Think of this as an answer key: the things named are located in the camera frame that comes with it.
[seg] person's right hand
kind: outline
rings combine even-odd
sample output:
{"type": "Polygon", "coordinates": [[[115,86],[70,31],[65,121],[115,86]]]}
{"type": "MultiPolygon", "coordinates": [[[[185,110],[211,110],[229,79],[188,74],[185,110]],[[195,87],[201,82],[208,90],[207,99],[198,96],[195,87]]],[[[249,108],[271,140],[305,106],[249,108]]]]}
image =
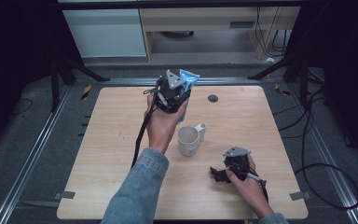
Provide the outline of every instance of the person's right hand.
{"type": "MultiPolygon", "coordinates": [[[[248,154],[248,161],[249,166],[255,170],[255,162],[250,154],[248,154]]],[[[247,177],[244,181],[241,181],[229,170],[226,170],[226,174],[241,197],[252,207],[258,218],[267,217],[274,213],[263,194],[260,184],[256,180],[247,177]]]]}

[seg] cup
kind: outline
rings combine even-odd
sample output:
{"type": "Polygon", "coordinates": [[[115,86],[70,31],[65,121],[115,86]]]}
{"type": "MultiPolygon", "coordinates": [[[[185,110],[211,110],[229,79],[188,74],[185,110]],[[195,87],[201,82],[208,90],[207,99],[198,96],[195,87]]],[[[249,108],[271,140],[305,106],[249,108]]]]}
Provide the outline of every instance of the cup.
{"type": "Polygon", "coordinates": [[[206,123],[201,123],[196,127],[185,126],[178,132],[178,150],[184,156],[192,156],[199,147],[205,136],[206,123]]]}

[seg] table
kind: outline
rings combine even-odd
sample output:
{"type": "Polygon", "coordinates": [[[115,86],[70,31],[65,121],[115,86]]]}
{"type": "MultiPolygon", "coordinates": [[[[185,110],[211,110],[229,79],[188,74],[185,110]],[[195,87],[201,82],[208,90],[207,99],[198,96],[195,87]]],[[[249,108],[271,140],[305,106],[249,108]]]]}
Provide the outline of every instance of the table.
{"type": "MultiPolygon", "coordinates": [[[[135,140],[146,111],[147,87],[103,88],[78,151],[57,216],[61,219],[101,219],[111,197],[131,167],[135,140]]],[[[141,151],[148,145],[147,133],[141,151]]],[[[222,153],[232,146],[252,150],[258,174],[266,179],[269,203],[287,218],[305,218],[290,161],[264,91],[258,86],[196,86],[185,120],[176,129],[166,156],[170,168],[158,200],[156,219],[253,219],[255,214],[234,186],[216,183],[209,168],[225,168],[222,153]],[[208,96],[218,97],[216,103],[208,96]],[[205,139],[192,157],[177,150],[180,127],[208,124],[205,139]]]]}

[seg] denim sleeve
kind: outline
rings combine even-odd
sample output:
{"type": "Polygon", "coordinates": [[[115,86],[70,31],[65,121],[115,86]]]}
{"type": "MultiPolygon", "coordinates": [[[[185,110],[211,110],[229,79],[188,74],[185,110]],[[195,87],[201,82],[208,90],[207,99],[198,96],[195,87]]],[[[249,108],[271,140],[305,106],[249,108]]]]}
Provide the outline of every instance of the denim sleeve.
{"type": "Polygon", "coordinates": [[[281,213],[274,213],[271,216],[258,220],[258,224],[289,224],[281,213]]]}
{"type": "Polygon", "coordinates": [[[153,223],[159,190],[169,164],[161,152],[145,148],[112,197],[102,223],[153,223]]]}

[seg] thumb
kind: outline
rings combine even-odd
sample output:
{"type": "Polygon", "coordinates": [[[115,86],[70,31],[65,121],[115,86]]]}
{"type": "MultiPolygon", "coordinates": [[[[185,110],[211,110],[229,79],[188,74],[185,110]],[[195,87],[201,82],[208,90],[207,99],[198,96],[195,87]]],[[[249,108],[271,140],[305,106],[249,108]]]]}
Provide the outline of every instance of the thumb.
{"type": "Polygon", "coordinates": [[[231,182],[234,185],[240,184],[240,182],[242,182],[237,178],[237,176],[234,174],[234,172],[232,172],[230,170],[226,170],[226,175],[227,175],[228,179],[231,180],[231,182]]]}

